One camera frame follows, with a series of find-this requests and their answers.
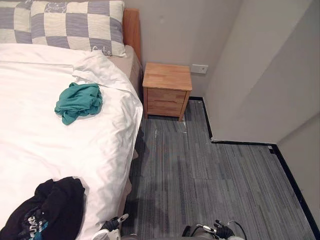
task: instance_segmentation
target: white duvet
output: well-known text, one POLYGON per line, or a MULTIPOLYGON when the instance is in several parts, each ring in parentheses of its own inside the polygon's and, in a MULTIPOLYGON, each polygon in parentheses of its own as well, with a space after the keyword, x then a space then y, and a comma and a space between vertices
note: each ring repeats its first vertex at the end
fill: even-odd
POLYGON ((117 215, 142 117, 126 75, 100 51, 0 44, 0 229, 48 179, 85 187, 78 240, 117 215), (54 108, 77 80, 100 84, 101 112, 66 126, 54 108))

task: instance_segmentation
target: floor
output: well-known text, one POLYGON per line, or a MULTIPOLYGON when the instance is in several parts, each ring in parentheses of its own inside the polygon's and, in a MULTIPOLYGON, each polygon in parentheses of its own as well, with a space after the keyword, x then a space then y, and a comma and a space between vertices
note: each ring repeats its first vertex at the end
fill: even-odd
MULTIPOLYGON (((201 101, 189 100, 184 117, 142 120, 123 234, 176 237, 186 225, 213 226, 219 219, 239 222, 248 240, 315 239, 267 146, 211 143, 201 101)), ((243 237, 234 223, 230 227, 243 237)))

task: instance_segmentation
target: cable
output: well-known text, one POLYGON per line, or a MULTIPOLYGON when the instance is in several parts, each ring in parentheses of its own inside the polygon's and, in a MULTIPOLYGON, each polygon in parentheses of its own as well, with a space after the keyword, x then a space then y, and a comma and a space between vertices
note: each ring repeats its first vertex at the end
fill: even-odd
POLYGON ((228 225, 229 225, 230 223, 235 223, 235 224, 237 224, 237 225, 241 228, 241 230, 242 230, 242 232, 243 232, 244 239, 247 240, 247 235, 246 235, 246 233, 245 233, 245 230, 242 228, 242 226, 240 225, 240 223, 236 222, 235 220, 230 220, 230 221, 228 221, 228 225))
POLYGON ((202 226, 196 226, 196 228, 193 230, 193 232, 191 233, 191 235, 190 235, 190 237, 192 237, 194 234, 195 234, 195 232, 196 232, 196 230, 198 229, 198 228, 202 228, 202 226))

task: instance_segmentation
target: gray and white checkered pillowcase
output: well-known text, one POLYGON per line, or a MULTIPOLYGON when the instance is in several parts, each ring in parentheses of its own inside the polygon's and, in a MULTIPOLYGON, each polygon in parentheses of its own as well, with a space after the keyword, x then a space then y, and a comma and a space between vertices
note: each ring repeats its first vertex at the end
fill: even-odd
POLYGON ((34 1, 30 14, 32 43, 75 50, 102 50, 108 56, 125 57, 124 7, 120 0, 34 1))
POLYGON ((32 44, 31 5, 32 0, 0 1, 0 43, 32 44))

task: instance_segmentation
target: green cloth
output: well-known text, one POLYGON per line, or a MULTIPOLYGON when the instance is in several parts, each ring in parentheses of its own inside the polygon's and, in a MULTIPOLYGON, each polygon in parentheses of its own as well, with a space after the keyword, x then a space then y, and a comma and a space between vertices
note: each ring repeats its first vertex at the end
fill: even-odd
POLYGON ((71 83, 56 102, 54 111, 62 116, 65 125, 73 123, 78 116, 98 114, 102 106, 102 96, 98 84, 71 83))

